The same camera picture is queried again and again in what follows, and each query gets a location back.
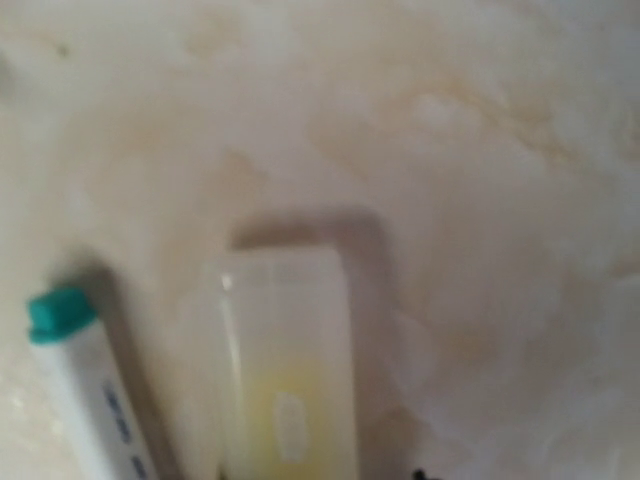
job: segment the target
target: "marble surface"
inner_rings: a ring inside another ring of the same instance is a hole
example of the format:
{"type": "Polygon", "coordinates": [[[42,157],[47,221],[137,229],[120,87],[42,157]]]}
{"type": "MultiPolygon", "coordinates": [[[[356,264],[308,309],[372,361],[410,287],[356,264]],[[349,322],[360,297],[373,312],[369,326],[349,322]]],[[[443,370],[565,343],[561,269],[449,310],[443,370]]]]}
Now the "marble surface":
{"type": "Polygon", "coordinates": [[[3,0],[0,477],[80,478],[23,301],[107,265],[164,478],[215,478],[207,266],[317,240],[365,478],[636,479],[639,162],[637,0],[3,0]]]}

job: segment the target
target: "beige surface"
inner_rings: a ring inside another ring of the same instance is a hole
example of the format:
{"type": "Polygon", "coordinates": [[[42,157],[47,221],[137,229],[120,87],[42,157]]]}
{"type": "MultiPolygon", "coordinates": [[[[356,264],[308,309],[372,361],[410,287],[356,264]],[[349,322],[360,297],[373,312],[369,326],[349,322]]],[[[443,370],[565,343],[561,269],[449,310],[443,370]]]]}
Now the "beige surface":
{"type": "Polygon", "coordinates": [[[207,265],[309,237],[347,258],[367,478],[640,476],[636,0],[0,15],[0,478],[80,478],[23,300],[96,257],[214,478],[207,265]]]}

